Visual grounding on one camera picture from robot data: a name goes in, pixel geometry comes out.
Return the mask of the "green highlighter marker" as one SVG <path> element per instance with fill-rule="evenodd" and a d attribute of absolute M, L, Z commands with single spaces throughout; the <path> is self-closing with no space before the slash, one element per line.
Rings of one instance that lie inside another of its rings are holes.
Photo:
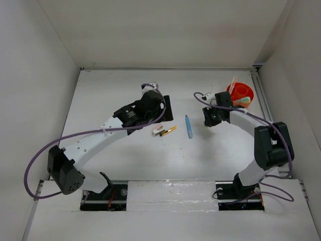
<path fill-rule="evenodd" d="M 234 100 L 236 103 L 247 104 L 251 102 L 251 98 L 249 96 Z"/>

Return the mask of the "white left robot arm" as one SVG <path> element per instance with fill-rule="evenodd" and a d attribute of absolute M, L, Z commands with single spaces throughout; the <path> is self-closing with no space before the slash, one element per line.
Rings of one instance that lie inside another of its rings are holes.
<path fill-rule="evenodd" d="M 89 189 L 99 198 L 106 199 L 112 192 L 110 180 L 104 176 L 103 182 L 90 182 L 89 175 L 81 173 L 85 164 L 106 147 L 136 130 L 173 119 L 170 96 L 149 90 L 140 100 L 115 111 L 94 133 L 64 148 L 53 146 L 48 153 L 47 170 L 64 195 L 77 189 Z"/>

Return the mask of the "blue utility knife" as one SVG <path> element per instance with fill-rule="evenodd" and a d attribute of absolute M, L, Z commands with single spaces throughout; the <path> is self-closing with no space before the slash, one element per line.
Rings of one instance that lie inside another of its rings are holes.
<path fill-rule="evenodd" d="M 190 119 L 187 115 L 185 115 L 185 122 L 186 122 L 188 137 L 189 137 L 189 139 L 192 139 L 193 133 L 192 133 L 192 128 L 191 128 L 191 123 L 190 123 Z"/>

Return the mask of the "pink highlighter pen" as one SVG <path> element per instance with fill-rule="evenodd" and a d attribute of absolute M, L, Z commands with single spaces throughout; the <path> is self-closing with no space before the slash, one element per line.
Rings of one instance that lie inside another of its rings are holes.
<path fill-rule="evenodd" d="M 230 95 L 233 93 L 233 90 L 234 90 L 234 84 L 231 84 L 229 88 Z"/>

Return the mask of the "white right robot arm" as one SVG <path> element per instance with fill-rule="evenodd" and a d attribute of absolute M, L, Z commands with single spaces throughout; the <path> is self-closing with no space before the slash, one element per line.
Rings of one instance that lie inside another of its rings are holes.
<path fill-rule="evenodd" d="M 234 105 L 227 91 L 202 94 L 199 99 L 205 104 L 204 124 L 214 127 L 222 122 L 237 126 L 254 138 L 254 159 L 233 182 L 217 187 L 218 199 L 243 199 L 255 193 L 261 180 L 272 177 L 271 171 L 288 165 L 292 168 L 294 151 L 287 125 L 273 123 Z"/>

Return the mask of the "yellow black utility knife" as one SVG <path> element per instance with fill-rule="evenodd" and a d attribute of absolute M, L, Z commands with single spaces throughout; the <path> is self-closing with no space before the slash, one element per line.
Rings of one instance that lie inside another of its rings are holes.
<path fill-rule="evenodd" d="M 161 133 L 160 133 L 160 136 L 161 136 L 161 137 L 162 137 L 162 136 L 165 136 L 165 135 L 171 133 L 172 131 L 174 131 L 174 130 L 176 130 L 176 129 L 177 129 L 177 127 L 174 126 L 174 127 L 170 128 L 170 129 L 168 129 L 168 130 L 165 130 L 165 131 L 161 132 Z"/>

